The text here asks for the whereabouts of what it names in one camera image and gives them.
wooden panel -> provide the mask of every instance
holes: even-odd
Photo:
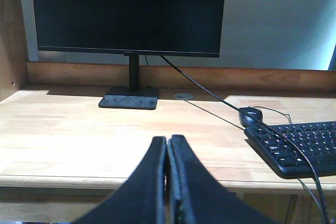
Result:
[[[336,216],[336,198],[326,196],[329,221]],[[292,210],[292,217],[288,224],[315,224],[321,223],[319,209],[309,195],[298,195],[297,202]]]
[[[0,0],[0,101],[28,83],[21,0]]]
[[[290,195],[244,194],[244,202],[278,223],[285,223]]]
[[[212,89],[240,88],[278,91],[336,91],[335,71],[284,69],[182,68],[196,81]],[[33,84],[73,84],[125,86],[128,66],[74,63],[28,63]],[[160,88],[195,88],[171,67],[140,68],[142,86]]]

white wall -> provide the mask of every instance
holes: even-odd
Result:
[[[32,0],[23,0],[23,9],[30,60],[128,62],[116,55],[37,52]],[[178,66],[327,70],[335,44],[336,0],[225,0],[220,57],[171,60]],[[157,56],[148,60],[164,65]]]

computer mouse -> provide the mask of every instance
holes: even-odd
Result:
[[[239,112],[239,120],[242,126],[244,127],[257,126],[259,125],[257,120],[259,121],[263,120],[261,110],[258,110],[252,107],[244,107],[244,108],[239,108],[239,109],[253,117],[253,118],[250,118],[249,116]]]

black keyboard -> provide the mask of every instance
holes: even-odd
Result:
[[[318,176],[336,175],[336,121],[271,125],[305,154]],[[305,159],[290,144],[264,126],[244,131],[248,144],[281,178],[312,177]]]

monitor cable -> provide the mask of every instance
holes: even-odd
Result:
[[[205,92],[207,92],[208,94],[210,94],[212,97],[214,97],[215,99],[217,99],[218,101],[224,103],[225,105],[229,106],[230,108],[244,114],[247,115],[251,118],[253,118],[254,120],[256,120],[259,124],[263,125],[264,127],[266,127],[269,130],[269,133],[275,135],[276,137],[281,137],[285,142],[287,142],[292,148],[294,148],[301,156],[302,158],[306,161],[306,163],[308,164],[308,166],[310,167],[311,171],[312,171],[312,179],[315,182],[316,185],[316,189],[318,191],[319,194],[319,200],[320,200],[320,205],[321,205],[321,209],[322,209],[322,214],[321,214],[321,222],[323,224],[330,224],[329,223],[329,218],[328,218],[328,213],[327,213],[327,206],[326,206],[326,201],[323,195],[323,190],[322,190],[322,186],[321,186],[321,182],[320,179],[314,169],[314,167],[312,166],[312,164],[310,163],[310,161],[308,160],[308,158],[305,156],[305,154],[291,141],[289,140],[286,136],[282,135],[280,132],[276,131],[275,129],[273,129],[272,127],[270,127],[269,125],[267,125],[266,123],[264,123],[263,121],[260,121],[256,118],[254,118],[253,116],[249,115],[248,113],[240,110],[239,108],[235,107],[234,105],[228,103],[227,101],[223,100],[222,98],[218,97],[217,95],[215,95],[214,93],[212,93],[211,91],[207,90],[205,87],[203,87],[202,85],[200,85],[198,82],[196,82],[195,80],[193,80],[191,77],[189,77],[187,74],[185,74],[182,70],[180,70],[178,67],[176,67],[175,65],[173,65],[170,61],[168,61],[164,56],[161,56],[161,58],[167,62],[172,68],[174,68],[177,72],[179,72],[181,75],[183,75],[185,78],[187,78],[189,81],[191,81],[193,84],[195,84],[196,86],[198,86],[199,88],[201,88],[202,90],[204,90]]]

